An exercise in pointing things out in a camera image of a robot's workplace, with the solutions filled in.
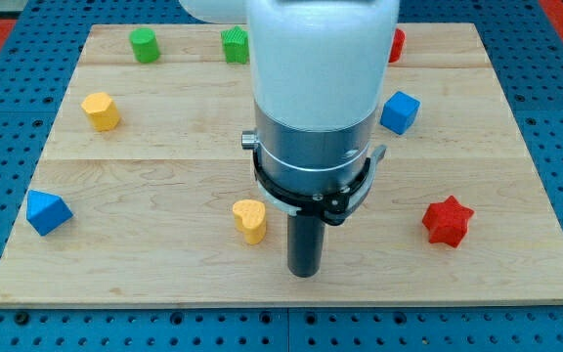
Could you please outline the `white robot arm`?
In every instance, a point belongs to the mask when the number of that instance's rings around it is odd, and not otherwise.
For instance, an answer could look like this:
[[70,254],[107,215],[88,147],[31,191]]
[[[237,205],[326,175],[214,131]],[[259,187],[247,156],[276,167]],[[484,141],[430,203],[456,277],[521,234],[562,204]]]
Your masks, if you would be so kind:
[[384,146],[370,135],[400,5],[370,1],[192,1],[212,23],[248,28],[255,127],[242,134],[261,192],[287,216],[287,265],[320,268],[326,226],[365,200]]

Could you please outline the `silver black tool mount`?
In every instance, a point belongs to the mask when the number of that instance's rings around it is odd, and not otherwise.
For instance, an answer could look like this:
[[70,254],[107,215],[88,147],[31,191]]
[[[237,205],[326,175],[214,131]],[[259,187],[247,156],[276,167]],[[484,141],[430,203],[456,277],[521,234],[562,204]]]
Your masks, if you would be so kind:
[[331,226],[364,202],[386,152],[384,145],[368,151],[374,112],[324,131],[276,121],[259,106],[254,115],[256,128],[242,134],[242,145],[252,150],[255,178],[270,202]]

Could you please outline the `red block behind arm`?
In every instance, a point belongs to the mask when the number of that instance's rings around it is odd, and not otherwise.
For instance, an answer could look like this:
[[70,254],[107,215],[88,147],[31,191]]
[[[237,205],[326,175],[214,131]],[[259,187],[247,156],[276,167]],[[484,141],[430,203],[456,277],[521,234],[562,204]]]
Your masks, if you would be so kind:
[[390,57],[389,57],[390,64],[397,62],[401,58],[405,46],[405,41],[406,41],[405,32],[397,27],[395,29],[395,34],[390,50]]

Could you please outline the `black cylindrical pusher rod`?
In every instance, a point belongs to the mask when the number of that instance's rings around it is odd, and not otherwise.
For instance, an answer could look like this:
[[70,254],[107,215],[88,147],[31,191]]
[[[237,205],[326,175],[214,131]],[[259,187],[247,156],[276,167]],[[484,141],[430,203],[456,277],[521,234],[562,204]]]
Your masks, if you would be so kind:
[[287,216],[287,267],[300,278],[314,276],[321,267],[325,223],[308,215]]

